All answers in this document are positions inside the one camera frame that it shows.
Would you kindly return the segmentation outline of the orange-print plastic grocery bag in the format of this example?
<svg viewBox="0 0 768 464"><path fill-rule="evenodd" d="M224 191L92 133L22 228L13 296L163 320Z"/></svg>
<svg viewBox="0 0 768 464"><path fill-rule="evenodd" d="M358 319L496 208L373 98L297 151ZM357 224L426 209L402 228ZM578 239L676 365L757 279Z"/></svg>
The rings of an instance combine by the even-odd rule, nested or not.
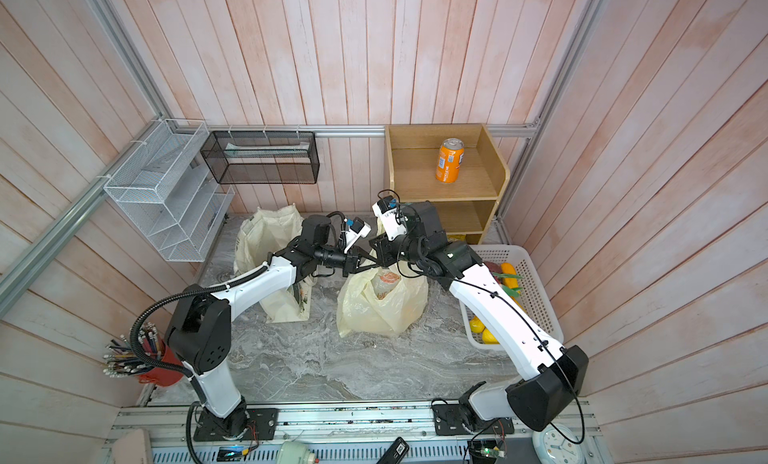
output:
<svg viewBox="0 0 768 464"><path fill-rule="evenodd" d="M395 265L350 276L337 300L341 338L352 333L395 337L418 321L428 302L428 282Z"/></svg>

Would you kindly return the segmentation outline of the yellow toy mango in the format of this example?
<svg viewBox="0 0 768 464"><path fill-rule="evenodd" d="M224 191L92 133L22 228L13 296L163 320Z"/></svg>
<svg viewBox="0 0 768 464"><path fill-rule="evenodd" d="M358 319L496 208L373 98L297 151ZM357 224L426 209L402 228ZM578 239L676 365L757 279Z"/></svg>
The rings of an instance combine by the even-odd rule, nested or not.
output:
<svg viewBox="0 0 768 464"><path fill-rule="evenodd" d="M499 342L496 337L490 332L488 328L485 328L480 333L480 342L483 345L498 345Z"/></svg>

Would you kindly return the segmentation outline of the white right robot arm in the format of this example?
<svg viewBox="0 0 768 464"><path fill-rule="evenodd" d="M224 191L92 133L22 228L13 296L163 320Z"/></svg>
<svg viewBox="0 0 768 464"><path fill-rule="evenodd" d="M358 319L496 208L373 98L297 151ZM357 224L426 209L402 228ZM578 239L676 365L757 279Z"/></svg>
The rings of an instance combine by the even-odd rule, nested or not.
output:
<svg viewBox="0 0 768 464"><path fill-rule="evenodd" d="M515 417L542 432L578 400L585 352L564 347L525 314L470 245L449 241L432 203L403 205L387 196L372 210L384 229L370 242L377 261L385 267L405 262L439 283L484 323L517 370L518 382L482 383L466 394L474 416Z"/></svg>

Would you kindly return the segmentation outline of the white round object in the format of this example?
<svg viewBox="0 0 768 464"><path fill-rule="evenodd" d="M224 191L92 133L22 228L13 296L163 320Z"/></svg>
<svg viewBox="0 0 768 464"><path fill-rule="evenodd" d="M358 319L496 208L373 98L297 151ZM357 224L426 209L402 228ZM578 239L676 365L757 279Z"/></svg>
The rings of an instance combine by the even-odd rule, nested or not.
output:
<svg viewBox="0 0 768 464"><path fill-rule="evenodd" d="M290 441L284 442L277 454L277 464L317 464L316 453L311 451L305 443Z"/></svg>

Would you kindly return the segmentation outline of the black handheld device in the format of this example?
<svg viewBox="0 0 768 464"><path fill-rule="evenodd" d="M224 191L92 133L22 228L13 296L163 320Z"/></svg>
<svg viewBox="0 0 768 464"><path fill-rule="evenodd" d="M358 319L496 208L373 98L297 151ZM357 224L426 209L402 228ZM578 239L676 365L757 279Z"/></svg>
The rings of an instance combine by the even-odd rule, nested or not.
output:
<svg viewBox="0 0 768 464"><path fill-rule="evenodd" d="M377 464L401 464L410 451L410 445L397 437L377 460Z"/></svg>

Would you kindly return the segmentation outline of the white plastic basket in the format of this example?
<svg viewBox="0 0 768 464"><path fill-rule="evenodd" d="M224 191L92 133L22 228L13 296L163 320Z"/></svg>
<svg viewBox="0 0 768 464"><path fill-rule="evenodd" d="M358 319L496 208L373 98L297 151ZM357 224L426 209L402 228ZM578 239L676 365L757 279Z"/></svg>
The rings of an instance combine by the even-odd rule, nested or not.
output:
<svg viewBox="0 0 768 464"><path fill-rule="evenodd" d="M508 263L515 268L521 291L517 302L538 326L564 343L564 335L552 304L527 251L519 246L501 244L472 245L472 248L486 263L499 266Z"/></svg>

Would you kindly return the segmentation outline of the orange soda can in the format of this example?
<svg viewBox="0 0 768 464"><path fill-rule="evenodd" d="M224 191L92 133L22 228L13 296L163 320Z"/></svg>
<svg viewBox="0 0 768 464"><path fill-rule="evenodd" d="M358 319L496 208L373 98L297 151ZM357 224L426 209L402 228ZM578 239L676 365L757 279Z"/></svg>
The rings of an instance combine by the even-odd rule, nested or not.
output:
<svg viewBox="0 0 768 464"><path fill-rule="evenodd" d="M441 183L454 183L464 157L464 143L457 138L446 139L439 148L436 179Z"/></svg>

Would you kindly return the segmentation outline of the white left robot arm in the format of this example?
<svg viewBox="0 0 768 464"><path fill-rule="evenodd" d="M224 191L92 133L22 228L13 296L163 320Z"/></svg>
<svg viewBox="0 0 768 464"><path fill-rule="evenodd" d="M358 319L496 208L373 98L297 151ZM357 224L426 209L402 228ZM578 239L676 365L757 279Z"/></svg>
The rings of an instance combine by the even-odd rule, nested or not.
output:
<svg viewBox="0 0 768 464"><path fill-rule="evenodd" d="M129 346L143 364L183 375L198 396L203 422L221 438L238 440L249 430L249 415L227 363L232 323L265 298L312 276L319 267L340 269L345 275L357 272L361 255L355 244L370 233L371 226L364 220L350 220L338 211L312 215L304 219L298 236L270 253L259 267L217 286L189 286L151 305L131 327ZM152 356L140 342L147 319L171 303L177 306L165 342L177 364Z"/></svg>

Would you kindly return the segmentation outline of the white analog clock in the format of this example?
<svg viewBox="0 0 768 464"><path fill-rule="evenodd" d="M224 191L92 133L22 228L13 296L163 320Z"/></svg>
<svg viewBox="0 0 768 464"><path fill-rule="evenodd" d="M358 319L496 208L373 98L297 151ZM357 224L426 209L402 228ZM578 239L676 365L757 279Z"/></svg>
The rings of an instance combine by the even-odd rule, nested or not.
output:
<svg viewBox="0 0 768 464"><path fill-rule="evenodd" d="M585 464L586 456L576 436L567 428L549 424L544 431L534 431L532 445L541 463Z"/></svg>

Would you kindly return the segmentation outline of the black mesh wall basket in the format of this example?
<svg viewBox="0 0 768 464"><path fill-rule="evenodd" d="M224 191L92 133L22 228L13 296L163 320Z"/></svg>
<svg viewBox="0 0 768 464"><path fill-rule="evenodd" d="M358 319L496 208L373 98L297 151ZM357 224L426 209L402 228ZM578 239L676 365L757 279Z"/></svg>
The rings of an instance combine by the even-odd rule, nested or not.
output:
<svg viewBox="0 0 768 464"><path fill-rule="evenodd" d="M303 131L214 131L201 156L223 185L313 185L320 170L315 135Z"/></svg>

